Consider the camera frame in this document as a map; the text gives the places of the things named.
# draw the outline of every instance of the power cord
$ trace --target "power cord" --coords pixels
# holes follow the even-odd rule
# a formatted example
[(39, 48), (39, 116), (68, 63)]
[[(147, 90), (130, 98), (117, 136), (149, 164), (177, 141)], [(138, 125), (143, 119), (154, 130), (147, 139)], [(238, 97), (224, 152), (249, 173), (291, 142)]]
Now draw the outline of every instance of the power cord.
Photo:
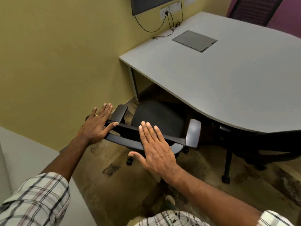
[[(166, 17), (167, 17), (167, 18), (168, 18), (169, 27), (170, 27), (170, 29), (172, 30), (172, 33), (171, 33), (171, 34), (173, 34), (173, 32), (175, 31), (175, 29), (176, 29), (177, 27), (179, 27), (179, 26), (181, 25), (181, 23), (183, 22), (183, 7), (182, 7), (182, 0), (181, 0), (181, 10), (182, 10), (182, 21), (181, 21), (181, 22), (178, 22), (178, 23), (174, 24), (174, 21), (173, 21), (173, 17), (172, 17), (171, 12), (166, 11), (166, 12), (165, 12), (165, 18), (164, 18), (163, 23), (162, 23), (161, 26), (160, 26), (157, 30), (155, 30), (155, 31), (148, 31), (148, 30), (146, 30), (146, 29), (145, 29), (144, 27), (142, 27), (142, 25), (139, 23), (139, 21), (137, 20), (137, 18), (136, 18), (135, 15), (134, 15), (134, 17), (135, 17), (137, 23), (139, 24), (139, 26), (140, 26), (144, 31), (149, 32), (149, 33), (157, 32), (158, 30), (160, 30), (160, 28), (163, 26), (163, 24), (164, 24), (164, 22), (165, 22), (165, 20), (166, 20)], [(171, 18), (172, 18), (172, 26), (170, 25), (170, 21), (169, 21), (169, 14), (171, 15)], [(156, 39), (156, 38), (158, 38), (158, 37), (167, 37), (167, 36), (170, 36), (171, 34), (169, 34), (169, 35), (159, 35), (159, 36), (154, 36), (153, 39)]]

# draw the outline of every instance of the yellow wall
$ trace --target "yellow wall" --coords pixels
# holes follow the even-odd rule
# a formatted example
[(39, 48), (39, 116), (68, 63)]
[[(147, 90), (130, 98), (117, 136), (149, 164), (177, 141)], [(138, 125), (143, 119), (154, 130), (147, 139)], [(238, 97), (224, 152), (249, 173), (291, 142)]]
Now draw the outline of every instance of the yellow wall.
[[(230, 1), (197, 0), (184, 18), (225, 16)], [(159, 9), (137, 18), (154, 30)], [(153, 35), (132, 17), (130, 0), (0, 0), (0, 19), (0, 126), (60, 150), (94, 106), (134, 96), (118, 57)]]

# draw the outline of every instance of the black monitor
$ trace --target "black monitor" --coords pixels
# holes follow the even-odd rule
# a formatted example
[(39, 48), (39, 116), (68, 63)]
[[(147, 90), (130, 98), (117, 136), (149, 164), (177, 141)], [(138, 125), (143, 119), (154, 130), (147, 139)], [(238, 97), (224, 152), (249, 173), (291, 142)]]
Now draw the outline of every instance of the black monitor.
[(131, 0), (133, 16), (163, 5), (172, 0)]

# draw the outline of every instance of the conference table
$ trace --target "conference table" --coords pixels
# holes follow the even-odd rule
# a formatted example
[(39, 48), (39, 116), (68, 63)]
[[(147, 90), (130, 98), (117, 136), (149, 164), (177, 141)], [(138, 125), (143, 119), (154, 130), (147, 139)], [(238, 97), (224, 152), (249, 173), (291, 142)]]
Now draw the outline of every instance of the conference table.
[[(199, 52), (172, 40), (187, 30), (217, 42)], [(200, 12), (119, 59), (137, 99), (134, 70), (222, 124), (258, 133), (301, 129), (301, 39), (293, 35)]]

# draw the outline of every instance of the floor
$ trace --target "floor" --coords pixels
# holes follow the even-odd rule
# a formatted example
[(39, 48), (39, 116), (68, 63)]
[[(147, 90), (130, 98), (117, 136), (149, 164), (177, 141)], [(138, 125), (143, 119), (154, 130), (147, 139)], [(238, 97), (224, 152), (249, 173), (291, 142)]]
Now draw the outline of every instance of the floor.
[[(180, 103), (156, 86), (142, 101), (149, 99)], [(138, 104), (135, 100), (128, 103), (126, 123), (130, 124)], [(203, 136), (206, 138), (209, 132), (210, 129)], [(175, 189), (160, 185), (160, 179), (145, 171), (139, 162), (134, 161), (131, 167), (126, 166), (128, 152), (125, 147), (103, 140), (86, 150), (73, 175), (99, 226), (125, 226), (136, 216), (156, 214), (166, 194), (175, 198), (178, 209), (214, 225)], [(243, 159), (233, 156), (231, 183), (227, 185), (221, 182), (225, 156), (226, 151), (221, 147), (201, 146), (197, 150), (190, 149), (187, 155), (181, 153), (177, 163), (195, 177), (255, 208), (276, 211), (301, 226), (300, 160), (270, 164), (267, 170), (258, 171)]]

